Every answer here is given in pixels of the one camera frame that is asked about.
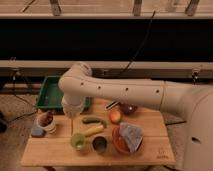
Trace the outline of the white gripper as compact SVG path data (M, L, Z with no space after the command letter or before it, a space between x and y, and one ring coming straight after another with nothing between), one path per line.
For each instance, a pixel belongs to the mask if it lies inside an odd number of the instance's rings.
M85 107L85 98L81 96L64 95L61 101L63 112L68 118L75 118Z

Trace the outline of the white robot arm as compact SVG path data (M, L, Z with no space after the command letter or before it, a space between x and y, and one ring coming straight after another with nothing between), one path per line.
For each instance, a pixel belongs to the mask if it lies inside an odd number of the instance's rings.
M183 171L213 171L213 85L95 78L85 62L74 63L58 85L69 116L83 111L87 97L97 97L183 118L187 121Z

